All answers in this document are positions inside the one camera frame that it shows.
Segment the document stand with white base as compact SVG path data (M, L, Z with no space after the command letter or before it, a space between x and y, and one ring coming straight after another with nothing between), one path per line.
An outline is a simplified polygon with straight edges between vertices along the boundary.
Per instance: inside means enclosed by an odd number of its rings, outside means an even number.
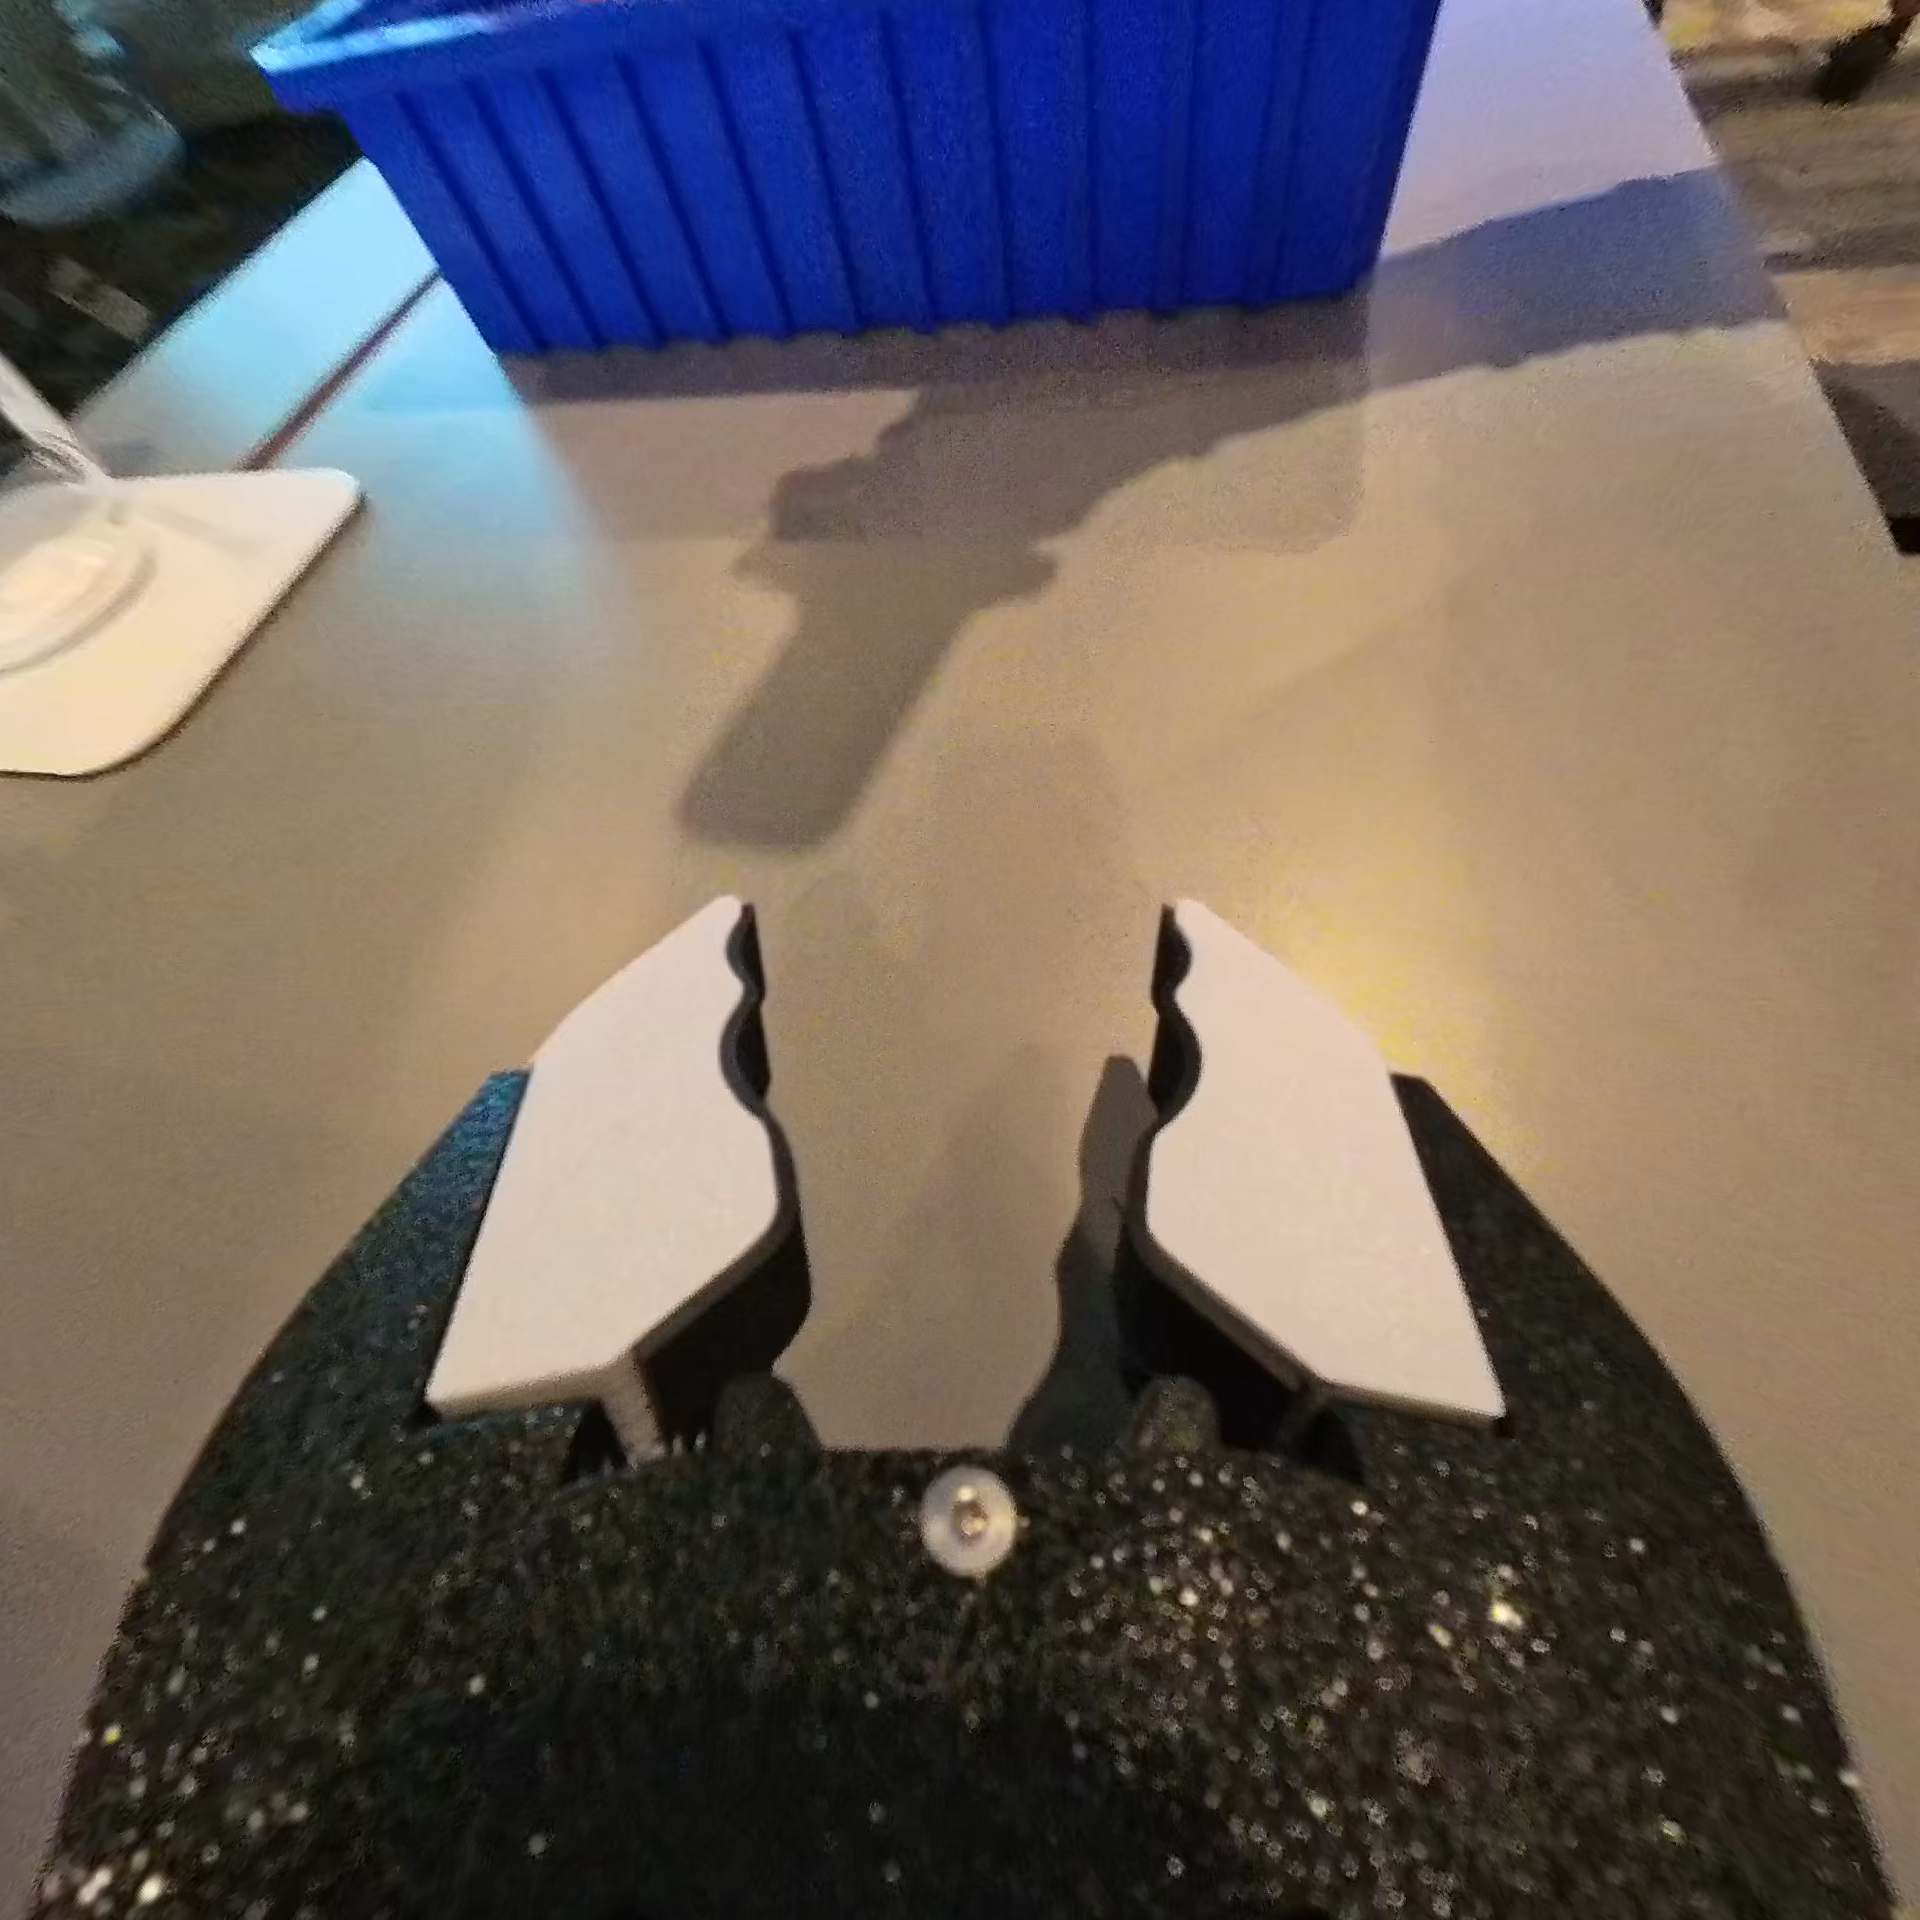
M4 362L4 776L85 782L181 732L362 508L331 466L116 476Z

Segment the blue plastic bin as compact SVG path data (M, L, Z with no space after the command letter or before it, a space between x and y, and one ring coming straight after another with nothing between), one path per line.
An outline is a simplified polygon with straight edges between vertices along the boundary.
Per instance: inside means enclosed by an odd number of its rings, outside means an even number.
M316 2L336 114L491 351L1344 296L1438 2Z

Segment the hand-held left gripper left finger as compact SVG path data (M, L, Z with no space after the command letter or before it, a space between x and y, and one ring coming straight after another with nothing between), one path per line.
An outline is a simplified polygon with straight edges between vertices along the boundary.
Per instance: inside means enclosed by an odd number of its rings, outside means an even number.
M770 1115L755 909L715 897L540 1044L425 1404L596 1404L626 1460L694 1448L794 1347L813 1285Z

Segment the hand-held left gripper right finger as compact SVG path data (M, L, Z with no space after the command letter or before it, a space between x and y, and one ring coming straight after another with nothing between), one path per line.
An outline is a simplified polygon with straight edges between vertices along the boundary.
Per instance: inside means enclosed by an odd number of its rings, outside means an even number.
M1498 1428L1506 1394L1373 1034L1201 900L1162 909L1150 998L1128 1249L1152 1285L1261 1378Z

